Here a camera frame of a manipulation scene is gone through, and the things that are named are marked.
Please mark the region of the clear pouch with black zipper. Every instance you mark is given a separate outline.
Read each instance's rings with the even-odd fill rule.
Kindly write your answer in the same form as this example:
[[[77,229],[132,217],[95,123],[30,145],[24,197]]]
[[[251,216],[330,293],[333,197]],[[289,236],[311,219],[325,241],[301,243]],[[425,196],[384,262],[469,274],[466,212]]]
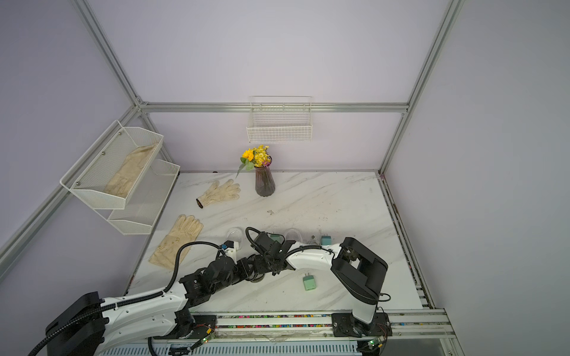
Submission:
[[[266,273],[267,273],[266,268],[264,268],[264,267],[258,268],[256,266],[253,266],[249,271],[249,274],[246,278],[246,281],[251,282],[251,283],[260,282],[264,279],[264,276]]]

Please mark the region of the light green usb charger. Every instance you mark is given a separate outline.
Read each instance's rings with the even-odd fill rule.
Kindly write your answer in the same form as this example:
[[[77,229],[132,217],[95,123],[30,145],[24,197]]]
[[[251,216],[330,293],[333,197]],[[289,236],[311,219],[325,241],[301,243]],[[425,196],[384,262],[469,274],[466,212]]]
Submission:
[[[306,292],[313,291],[317,288],[316,279],[312,274],[305,274],[303,279],[304,290]]]

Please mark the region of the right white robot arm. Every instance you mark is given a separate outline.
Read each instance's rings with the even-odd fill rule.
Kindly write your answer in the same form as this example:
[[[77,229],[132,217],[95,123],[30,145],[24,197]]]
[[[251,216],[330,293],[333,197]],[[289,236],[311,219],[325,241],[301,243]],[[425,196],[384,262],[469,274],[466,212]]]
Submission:
[[[298,269],[331,271],[354,299],[352,316],[367,326],[373,322],[388,264],[355,238],[328,246],[304,245],[274,240],[265,231],[250,227],[246,238],[272,274]]]

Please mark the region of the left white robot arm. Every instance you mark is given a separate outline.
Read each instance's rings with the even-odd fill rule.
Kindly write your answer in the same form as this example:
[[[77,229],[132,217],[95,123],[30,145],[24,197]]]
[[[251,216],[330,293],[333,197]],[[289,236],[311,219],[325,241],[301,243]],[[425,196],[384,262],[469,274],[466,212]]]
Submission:
[[[31,355],[43,349],[49,355],[98,355],[144,338],[189,335],[195,325],[191,307],[256,276],[251,258],[235,260],[227,246],[217,249],[208,266],[184,277],[174,270],[163,288],[120,298],[101,298],[96,292],[81,296],[46,328]]]

